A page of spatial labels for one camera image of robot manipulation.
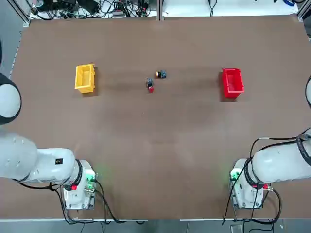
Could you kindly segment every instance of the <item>blue object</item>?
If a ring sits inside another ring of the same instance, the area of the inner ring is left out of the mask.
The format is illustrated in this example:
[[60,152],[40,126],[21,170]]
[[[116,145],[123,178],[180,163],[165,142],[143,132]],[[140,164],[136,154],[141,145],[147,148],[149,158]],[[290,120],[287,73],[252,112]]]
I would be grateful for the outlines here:
[[289,6],[295,6],[295,3],[290,1],[290,0],[283,0],[283,2],[286,4],[286,5],[289,5]]
[[161,70],[161,78],[166,78],[166,71],[165,70]]

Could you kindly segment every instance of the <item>metal frame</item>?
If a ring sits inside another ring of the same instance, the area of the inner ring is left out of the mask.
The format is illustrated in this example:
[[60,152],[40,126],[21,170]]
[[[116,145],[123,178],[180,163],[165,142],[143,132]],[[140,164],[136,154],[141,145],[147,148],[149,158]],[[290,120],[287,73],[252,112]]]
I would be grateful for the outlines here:
[[311,0],[306,0],[300,7],[300,9],[298,10],[297,16],[299,21],[303,21],[304,16],[306,15],[306,13],[308,12],[308,10],[311,10]]
[[24,27],[28,27],[30,20],[27,14],[22,10],[20,5],[15,0],[7,0],[7,2],[11,5],[11,7],[15,10],[15,12],[19,15],[19,17],[24,21]]
[[156,12],[157,12],[156,20],[157,21],[163,21],[165,19],[163,15],[163,12],[164,12],[163,2],[164,0],[157,0],[157,4],[156,4]]

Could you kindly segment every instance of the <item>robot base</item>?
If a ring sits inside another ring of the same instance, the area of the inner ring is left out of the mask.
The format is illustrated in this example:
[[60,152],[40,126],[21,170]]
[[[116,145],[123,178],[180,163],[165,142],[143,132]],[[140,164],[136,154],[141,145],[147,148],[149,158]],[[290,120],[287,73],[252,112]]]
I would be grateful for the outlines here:
[[68,191],[63,188],[66,208],[70,210],[94,209],[96,183],[90,180],[96,179],[96,173],[87,161],[80,160],[80,162],[82,165],[80,183],[75,190]]
[[[230,172],[230,180],[229,180],[230,190],[234,182],[236,181],[237,176],[241,173],[241,170],[243,169],[245,162],[246,159],[239,159],[234,165],[233,170]],[[243,171],[232,191],[233,207],[244,209],[253,209],[253,207],[261,208],[263,198],[263,188],[258,190],[256,203],[254,205],[255,197],[256,197],[256,189],[253,188],[251,185],[249,185],[249,183],[246,181],[245,174]]]

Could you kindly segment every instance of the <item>small toy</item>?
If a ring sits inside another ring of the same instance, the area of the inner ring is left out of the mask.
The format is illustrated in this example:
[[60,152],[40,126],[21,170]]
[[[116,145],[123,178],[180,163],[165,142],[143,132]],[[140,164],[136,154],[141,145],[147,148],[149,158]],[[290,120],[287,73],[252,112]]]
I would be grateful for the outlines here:
[[166,78],[166,71],[165,70],[161,70],[161,71],[155,71],[155,77],[158,79],[164,79]]
[[152,81],[152,78],[147,78],[146,86],[147,86],[149,93],[153,93],[153,91],[154,91],[153,85],[154,85],[154,82]]

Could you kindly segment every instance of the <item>plastic bin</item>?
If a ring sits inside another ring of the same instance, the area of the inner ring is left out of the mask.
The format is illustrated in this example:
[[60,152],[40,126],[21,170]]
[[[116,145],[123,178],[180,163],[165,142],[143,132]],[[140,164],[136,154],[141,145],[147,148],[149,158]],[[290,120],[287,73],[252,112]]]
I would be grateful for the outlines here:
[[94,76],[94,64],[77,66],[74,89],[78,89],[82,94],[93,92],[95,88]]
[[241,93],[244,93],[244,86],[240,69],[224,68],[222,78],[224,95],[226,98],[237,98]]

